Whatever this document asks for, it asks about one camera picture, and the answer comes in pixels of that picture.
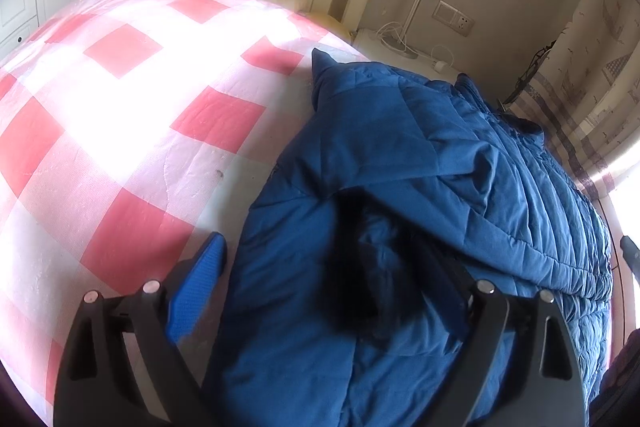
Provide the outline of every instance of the silver screw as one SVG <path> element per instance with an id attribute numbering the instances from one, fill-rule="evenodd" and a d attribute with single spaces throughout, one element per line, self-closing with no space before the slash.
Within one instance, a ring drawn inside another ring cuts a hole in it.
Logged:
<path id="1" fill-rule="evenodd" d="M 100 294 L 96 290 L 91 290 L 91 291 L 89 291 L 89 292 L 84 294 L 83 300 L 87 304 L 93 304 L 95 301 L 98 300 L 99 296 L 100 296 Z"/>
<path id="2" fill-rule="evenodd" d="M 160 289 L 160 282 L 155 279 L 151 279 L 150 281 L 145 282 L 145 285 L 142 286 L 142 291 L 144 293 L 156 293 Z"/>
<path id="3" fill-rule="evenodd" d="M 542 290 L 540 292 L 540 298 L 548 304 L 553 304 L 553 301 L 556 300 L 553 293 L 549 290 Z"/>
<path id="4" fill-rule="evenodd" d="M 482 293 L 486 293 L 487 295 L 491 295 L 493 292 L 495 292 L 495 286 L 494 283 L 492 283 L 491 281 L 488 281 L 486 279 L 481 279 L 476 283 L 476 287 L 482 292 Z"/>

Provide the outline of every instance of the electrical outlet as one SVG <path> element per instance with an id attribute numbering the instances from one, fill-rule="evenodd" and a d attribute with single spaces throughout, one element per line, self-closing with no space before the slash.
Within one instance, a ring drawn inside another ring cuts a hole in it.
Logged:
<path id="1" fill-rule="evenodd" d="M 469 35 L 475 23 L 471 17 L 463 14 L 460 10 L 444 1 L 440 1 L 436 6 L 433 12 L 433 18 L 439 20 L 454 31 L 457 31 L 463 37 Z"/>

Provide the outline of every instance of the red and white checkered sheet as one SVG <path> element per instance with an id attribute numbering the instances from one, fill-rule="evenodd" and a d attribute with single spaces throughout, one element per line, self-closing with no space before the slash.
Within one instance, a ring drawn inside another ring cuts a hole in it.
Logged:
<path id="1" fill-rule="evenodd" d="M 365 60 L 258 0 L 79 0 L 0 62 L 0 359 L 46 423 L 86 291 L 162 279 L 214 230 L 233 259 L 315 47 Z"/>

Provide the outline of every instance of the patterned curtain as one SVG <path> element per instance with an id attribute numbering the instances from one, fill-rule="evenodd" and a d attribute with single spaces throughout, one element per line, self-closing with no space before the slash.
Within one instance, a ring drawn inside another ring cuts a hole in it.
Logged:
<path id="1" fill-rule="evenodd" d="M 640 0 L 580 0 L 510 110 L 591 200 L 640 166 Z"/>

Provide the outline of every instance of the yellow pillow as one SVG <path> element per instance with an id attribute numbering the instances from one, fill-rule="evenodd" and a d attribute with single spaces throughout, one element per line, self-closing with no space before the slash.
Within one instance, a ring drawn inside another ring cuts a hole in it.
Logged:
<path id="1" fill-rule="evenodd" d="M 305 17 L 309 19 L 311 22 L 315 22 L 321 28 L 324 28 L 327 31 L 330 31 L 332 34 L 340 37 L 343 41 L 352 44 L 353 37 L 351 33 L 347 29 L 347 26 L 342 24 L 340 21 L 334 19 L 330 15 L 326 13 L 320 12 L 311 12 L 306 13 Z"/>

